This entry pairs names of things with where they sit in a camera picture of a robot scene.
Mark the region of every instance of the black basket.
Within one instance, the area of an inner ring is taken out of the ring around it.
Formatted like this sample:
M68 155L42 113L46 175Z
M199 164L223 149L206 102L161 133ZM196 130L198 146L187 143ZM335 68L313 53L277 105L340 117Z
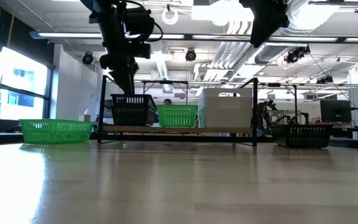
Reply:
M270 130L275 143L286 147L324 148L328 146L332 124L279 124Z
M157 107L151 95L111 94L111 113L118 126L151 126L156 119Z

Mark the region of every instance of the window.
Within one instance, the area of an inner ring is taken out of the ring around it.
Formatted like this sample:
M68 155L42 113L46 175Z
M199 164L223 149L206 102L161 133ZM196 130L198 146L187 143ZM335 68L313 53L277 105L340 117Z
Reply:
M42 119L44 99L0 89L0 119Z
M45 94L48 68L14 50L0 52L0 81L7 86Z
M0 119L42 119L44 105L48 105L48 77L45 65L4 47L0 52Z

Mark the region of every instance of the plastic basket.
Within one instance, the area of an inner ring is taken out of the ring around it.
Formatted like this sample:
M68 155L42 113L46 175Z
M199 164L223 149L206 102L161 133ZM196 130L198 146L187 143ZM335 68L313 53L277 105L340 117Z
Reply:
M21 119L24 142L74 143L89 140L93 123L58 119Z
M111 94L111 113L118 126L151 126L156 120L157 107L150 95Z
M195 125L196 105L157 105L161 127L186 127Z
M328 146L332 124L279 124L270 130L275 143L286 147L324 148Z

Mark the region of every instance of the person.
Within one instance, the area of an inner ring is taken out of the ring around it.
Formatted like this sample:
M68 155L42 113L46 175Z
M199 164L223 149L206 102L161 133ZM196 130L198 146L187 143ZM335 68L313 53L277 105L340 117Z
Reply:
M170 99L165 99L165 100L164 100L164 105L172 105L172 100L170 100Z

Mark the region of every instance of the computer screen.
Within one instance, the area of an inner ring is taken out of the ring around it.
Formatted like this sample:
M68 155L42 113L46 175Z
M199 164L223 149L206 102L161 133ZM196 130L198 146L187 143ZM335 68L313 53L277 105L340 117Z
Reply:
M351 102L347 100L321 100L321 121L324 123L351 123Z
M112 118L111 105L112 105L112 100L105 100L104 101L103 118Z

